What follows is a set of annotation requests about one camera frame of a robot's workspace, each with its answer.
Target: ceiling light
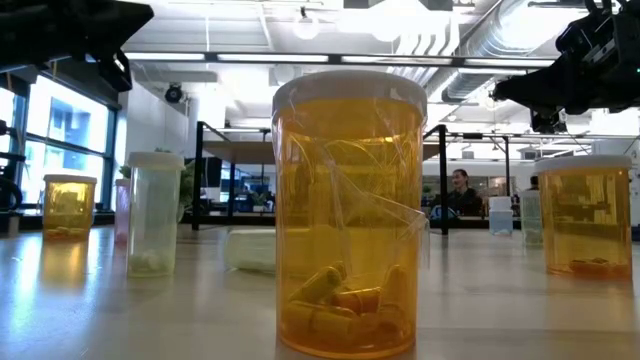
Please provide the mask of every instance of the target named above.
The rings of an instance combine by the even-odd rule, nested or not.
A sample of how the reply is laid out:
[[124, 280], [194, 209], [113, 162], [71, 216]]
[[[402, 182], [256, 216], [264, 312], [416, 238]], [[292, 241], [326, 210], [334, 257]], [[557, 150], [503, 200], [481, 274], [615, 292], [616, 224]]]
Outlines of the ceiling light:
[[346, 64], [451, 66], [451, 59], [447, 57], [429, 56], [345, 55], [342, 57], [342, 62]]
[[129, 60], [148, 61], [203, 61], [203, 53], [125, 53]]
[[220, 62], [246, 62], [246, 63], [326, 63], [327, 55], [305, 54], [218, 54]]
[[474, 58], [465, 59], [464, 65], [474, 67], [542, 69], [551, 66], [554, 61], [555, 59], [535, 58]]
[[459, 69], [460, 74], [479, 74], [479, 75], [526, 75], [526, 70], [509, 70], [509, 69]]
[[269, 129], [249, 129], [249, 128], [219, 128], [216, 129], [220, 133], [259, 133]]
[[313, 14], [295, 15], [293, 33], [302, 40], [311, 40], [320, 33], [320, 21]]

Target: pill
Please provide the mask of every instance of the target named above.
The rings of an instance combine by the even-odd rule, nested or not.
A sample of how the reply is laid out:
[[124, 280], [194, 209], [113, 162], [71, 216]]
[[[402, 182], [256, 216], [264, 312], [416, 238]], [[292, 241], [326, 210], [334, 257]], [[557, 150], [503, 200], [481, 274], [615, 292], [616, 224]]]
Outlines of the pill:
[[307, 280], [302, 287], [294, 291], [289, 301], [300, 300], [308, 303], [317, 303], [331, 295], [342, 283], [340, 272], [331, 266], [324, 267]]
[[400, 266], [394, 265], [387, 274], [380, 290], [379, 308], [386, 306], [405, 309], [408, 305], [409, 279], [407, 272]]
[[58, 233], [59, 233], [60, 235], [67, 235], [67, 234], [69, 234], [69, 228], [64, 227], [64, 226], [58, 226], [58, 227], [56, 228], [56, 230], [58, 230]]
[[362, 314], [376, 312], [379, 300], [380, 288], [372, 288], [335, 293], [331, 296], [330, 304]]
[[330, 343], [350, 342], [356, 319], [357, 315], [349, 309], [302, 301], [287, 303], [282, 311], [282, 322], [287, 332]]
[[607, 264], [598, 264], [584, 260], [573, 260], [569, 268], [576, 275], [603, 276], [609, 272]]
[[344, 266], [344, 262], [336, 261], [333, 264], [331, 264], [331, 267], [338, 270], [343, 281], [347, 278], [347, 269]]

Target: security camera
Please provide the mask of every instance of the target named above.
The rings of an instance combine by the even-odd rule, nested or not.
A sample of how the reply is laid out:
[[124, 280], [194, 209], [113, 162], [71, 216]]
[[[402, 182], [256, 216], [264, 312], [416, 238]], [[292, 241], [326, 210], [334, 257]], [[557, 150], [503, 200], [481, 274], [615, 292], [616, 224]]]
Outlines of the security camera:
[[169, 89], [164, 94], [165, 100], [170, 104], [178, 104], [182, 100], [184, 92], [182, 91], [182, 84], [170, 84]]

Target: window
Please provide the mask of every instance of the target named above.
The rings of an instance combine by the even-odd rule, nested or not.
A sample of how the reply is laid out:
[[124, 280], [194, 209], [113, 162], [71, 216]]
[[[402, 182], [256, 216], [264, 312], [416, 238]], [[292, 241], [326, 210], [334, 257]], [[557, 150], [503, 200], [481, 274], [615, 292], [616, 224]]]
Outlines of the window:
[[38, 77], [31, 86], [27, 132], [105, 152], [109, 110], [71, 89]]
[[100, 202], [104, 166], [104, 160], [101, 157], [81, 154], [34, 141], [27, 141], [25, 156], [27, 159], [20, 184], [25, 203], [42, 203], [40, 198], [44, 191], [42, 179], [46, 174], [80, 175], [97, 178], [95, 202]]
[[103, 177], [111, 176], [114, 112], [75, 91], [38, 76], [27, 110], [25, 165], [20, 177], [23, 202], [42, 203], [47, 174], [97, 179], [95, 202], [108, 196]]
[[[13, 126], [15, 95], [8, 90], [0, 88], [0, 120], [7, 122], [7, 126]], [[9, 142], [11, 138], [8, 135], [0, 136], [0, 152], [9, 152]], [[0, 165], [6, 165], [6, 159], [0, 159]]]

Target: cable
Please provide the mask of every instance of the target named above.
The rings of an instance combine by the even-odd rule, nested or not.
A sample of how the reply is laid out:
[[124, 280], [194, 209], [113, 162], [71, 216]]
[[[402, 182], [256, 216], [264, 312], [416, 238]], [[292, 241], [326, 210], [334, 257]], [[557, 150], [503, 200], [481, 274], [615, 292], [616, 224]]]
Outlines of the cable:
[[626, 154], [627, 151], [629, 151], [629, 149], [631, 149], [631, 147], [633, 146], [633, 144], [635, 144], [636, 141], [638, 141], [638, 139], [640, 139], [640, 135], [636, 136], [633, 141], [631, 141], [631, 144], [629, 144], [629, 146], [627, 147], [627, 149], [622, 153], [622, 155]]
[[587, 153], [587, 154], [588, 154], [587, 149], [585, 149], [585, 148], [584, 148], [584, 146], [582, 146], [582, 144], [580, 144], [580, 143], [578, 142], [578, 139], [576, 139], [576, 137], [575, 137], [575, 136], [573, 136], [573, 135], [571, 135], [571, 134], [569, 133], [569, 130], [567, 130], [567, 131], [565, 131], [565, 132], [567, 133], [567, 135], [569, 135], [569, 137], [571, 137], [571, 140], [573, 140], [576, 144], [578, 144], [578, 146], [580, 146], [580, 148], [582, 149], [582, 151], [584, 151], [585, 153]]

